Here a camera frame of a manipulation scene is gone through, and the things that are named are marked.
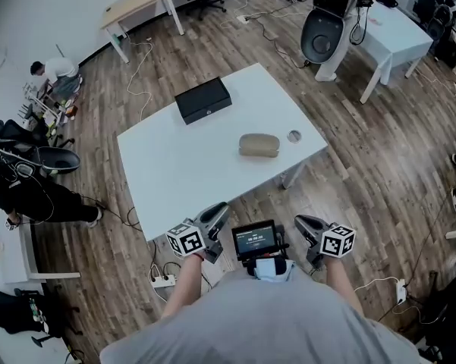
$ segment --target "white table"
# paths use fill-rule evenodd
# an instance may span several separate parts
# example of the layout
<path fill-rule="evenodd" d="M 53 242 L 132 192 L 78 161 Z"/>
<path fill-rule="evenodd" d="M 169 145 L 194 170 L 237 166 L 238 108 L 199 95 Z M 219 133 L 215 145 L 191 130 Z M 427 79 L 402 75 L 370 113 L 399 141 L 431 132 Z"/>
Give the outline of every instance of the white table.
<path fill-rule="evenodd" d="M 361 47 L 376 60 L 378 66 L 360 101 L 363 104 L 367 101 L 378 81 L 388 85 L 393 67 L 412 61 L 405 74 L 408 78 L 432 43 L 432 38 L 403 12 L 374 2 L 369 10 L 366 38 Z"/>
<path fill-rule="evenodd" d="M 23 224 L 13 231 L 0 233 L 0 269 L 4 283 L 80 278 L 79 272 L 39 273 L 33 253 L 30 226 Z"/>
<path fill-rule="evenodd" d="M 145 238 L 233 199 L 283 171 L 293 184 L 303 161 L 327 144 L 297 104 L 260 65 L 222 78 L 232 105 L 186 125 L 174 102 L 118 137 L 121 160 Z M 288 141 L 291 130 L 302 139 Z M 277 158 L 238 154 L 245 133 L 280 139 Z"/>
<path fill-rule="evenodd" d="M 184 35 L 184 29 L 182 28 L 182 24 L 179 21 L 177 16 L 177 12 L 175 10 L 174 3 L 172 0 L 118 0 L 114 2 L 110 6 L 106 7 L 103 11 L 103 18 L 101 23 L 101 29 L 105 31 L 108 40 L 121 56 L 121 59 L 125 63 L 128 63 L 130 60 L 125 55 L 123 50 L 121 49 L 120 45 L 117 43 L 117 39 L 112 35 L 109 27 L 115 26 L 119 28 L 121 31 L 121 35 L 124 38 L 127 37 L 127 34 L 123 31 L 123 28 L 120 26 L 120 21 L 126 19 L 127 17 L 131 16 L 132 14 L 148 7 L 149 5 L 154 5 L 157 2 L 162 2 L 165 10 L 168 12 L 169 15 L 174 17 L 175 25 L 181 35 Z"/>

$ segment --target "power strip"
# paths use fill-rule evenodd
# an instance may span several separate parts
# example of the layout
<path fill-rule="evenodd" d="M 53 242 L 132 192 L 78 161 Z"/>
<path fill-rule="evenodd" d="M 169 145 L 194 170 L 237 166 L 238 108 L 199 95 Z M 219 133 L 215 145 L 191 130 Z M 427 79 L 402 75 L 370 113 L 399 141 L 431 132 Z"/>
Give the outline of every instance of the power strip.
<path fill-rule="evenodd" d="M 400 279 L 396 284 L 396 303 L 401 305 L 407 300 L 407 289 L 404 287 L 404 279 Z"/>
<path fill-rule="evenodd" d="M 246 20 L 244 15 L 236 16 L 236 18 L 242 23 L 242 24 L 248 24 L 248 20 Z"/>
<path fill-rule="evenodd" d="M 166 279 L 165 277 L 157 276 L 152 278 L 151 283 L 153 288 L 175 286 L 175 275 L 167 275 Z"/>

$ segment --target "display screen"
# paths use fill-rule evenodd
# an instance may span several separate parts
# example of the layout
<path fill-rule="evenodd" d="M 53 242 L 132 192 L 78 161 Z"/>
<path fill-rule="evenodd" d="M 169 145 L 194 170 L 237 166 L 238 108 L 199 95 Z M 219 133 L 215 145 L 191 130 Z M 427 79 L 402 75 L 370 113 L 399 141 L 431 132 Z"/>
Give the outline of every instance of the display screen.
<path fill-rule="evenodd" d="M 238 253 L 248 253 L 275 245 L 273 227 L 262 227 L 252 231 L 236 234 Z"/>

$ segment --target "wooden floor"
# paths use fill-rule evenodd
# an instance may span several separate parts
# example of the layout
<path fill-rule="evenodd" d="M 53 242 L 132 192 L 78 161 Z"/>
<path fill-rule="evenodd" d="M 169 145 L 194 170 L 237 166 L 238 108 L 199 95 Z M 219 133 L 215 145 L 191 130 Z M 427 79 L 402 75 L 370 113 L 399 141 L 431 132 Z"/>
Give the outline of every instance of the wooden floor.
<path fill-rule="evenodd" d="M 240 7 L 244 1 L 227 0 L 226 8 Z M 250 0 L 242 12 L 271 11 L 286 4 L 285 0 Z M 277 15 L 308 9 L 308 2 L 297 3 Z M 456 215 L 448 199 L 449 188 L 456 184 L 456 172 L 448 160 L 448 155 L 456 152 L 456 97 L 441 83 L 433 82 L 438 79 L 452 87 L 456 77 L 446 65 L 427 57 L 410 79 L 404 78 L 409 65 L 395 68 L 390 84 L 379 84 L 369 101 L 361 105 L 359 98 L 373 70 L 369 65 L 360 67 L 360 59 L 367 60 L 360 49 L 351 49 L 335 83 L 321 84 L 314 80 L 316 67 L 295 68 L 262 37 L 257 23 L 235 21 L 220 28 L 221 22 L 234 15 L 217 10 L 208 11 L 202 22 L 183 11 L 179 17 L 184 36 L 178 35 L 171 17 L 132 36 L 133 42 L 152 37 L 154 44 L 131 88 L 153 94 L 145 117 L 171 104 L 174 95 L 186 89 L 259 62 L 329 144 L 309 160 L 291 189 L 282 190 L 277 179 L 233 201 L 231 225 L 267 218 L 284 224 L 291 257 L 306 271 L 310 270 L 305 261 L 307 244 L 294 229 L 295 215 L 316 215 L 356 228 L 356 248 L 344 263 L 358 287 L 388 276 L 408 281 L 442 207 L 409 292 L 416 297 L 428 294 L 430 270 L 439 272 L 439 287 L 456 275 L 456 240 L 444 237 L 456 229 Z M 260 19 L 267 36 L 276 37 L 279 47 L 299 65 L 304 60 L 299 48 L 304 20 L 305 15 Z M 126 88 L 148 47 L 130 46 L 127 41 L 122 47 L 131 58 L 130 64 L 124 64 L 109 48 L 81 69 L 85 81 L 78 101 L 80 110 L 65 135 L 76 138 L 74 151 L 82 165 L 59 182 L 101 199 L 125 219 L 133 203 L 117 136 L 138 122 L 146 101 L 145 96 L 128 94 Z M 45 224 L 37 232 L 44 271 L 82 274 L 81 279 L 62 281 L 62 285 L 64 297 L 81 309 L 74 324 L 85 335 L 68 336 L 75 349 L 86 353 L 86 362 L 98 362 L 104 346 L 158 318 L 162 301 L 147 277 L 153 245 L 147 245 L 142 233 L 122 225 L 109 213 L 92 230 L 81 224 Z M 156 242 L 159 265 L 176 260 L 164 238 Z M 222 242 L 222 259 L 215 266 L 206 266 L 212 284 L 222 272 L 237 267 L 229 231 L 223 231 Z M 175 266 L 170 265 L 169 271 L 175 271 Z M 323 281 L 324 274 L 316 272 L 314 278 Z M 366 315 L 378 319 L 395 303 L 395 283 L 377 282 L 357 294 Z M 383 322 L 397 330 L 416 315 L 414 309 L 404 315 L 389 313 Z"/>

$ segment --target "black box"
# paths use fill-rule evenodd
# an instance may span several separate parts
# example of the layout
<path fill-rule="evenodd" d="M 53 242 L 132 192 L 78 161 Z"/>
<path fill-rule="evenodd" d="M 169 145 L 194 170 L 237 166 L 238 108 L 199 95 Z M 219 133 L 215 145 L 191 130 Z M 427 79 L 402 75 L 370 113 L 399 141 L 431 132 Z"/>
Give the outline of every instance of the black box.
<path fill-rule="evenodd" d="M 175 101 L 185 124 L 193 123 L 232 104 L 226 86 L 219 77 L 175 96 Z"/>

